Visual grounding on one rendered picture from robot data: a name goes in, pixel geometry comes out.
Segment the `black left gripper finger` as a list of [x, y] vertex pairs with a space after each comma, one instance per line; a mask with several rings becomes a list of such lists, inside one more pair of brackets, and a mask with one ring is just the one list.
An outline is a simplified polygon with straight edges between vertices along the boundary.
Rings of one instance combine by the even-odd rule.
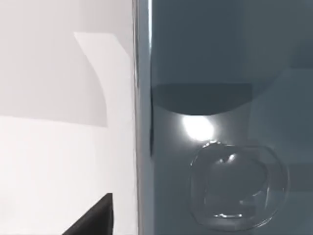
[[113, 194], [105, 194], [62, 235], [113, 235]]

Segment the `clear glass cup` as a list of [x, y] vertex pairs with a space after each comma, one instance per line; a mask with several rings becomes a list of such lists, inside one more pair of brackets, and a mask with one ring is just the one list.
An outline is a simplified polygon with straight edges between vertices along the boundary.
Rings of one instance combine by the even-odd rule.
[[290, 188], [288, 167], [264, 145], [208, 142], [190, 164], [189, 205], [210, 230], [261, 227], [282, 208]]

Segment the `grey sink basin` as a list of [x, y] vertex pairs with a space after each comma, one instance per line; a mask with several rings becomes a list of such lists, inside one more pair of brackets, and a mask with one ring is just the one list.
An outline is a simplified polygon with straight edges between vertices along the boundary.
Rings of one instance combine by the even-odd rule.
[[[313, 0], [133, 0], [138, 235], [313, 235]], [[197, 223], [208, 142], [270, 147], [285, 203], [239, 232]]]

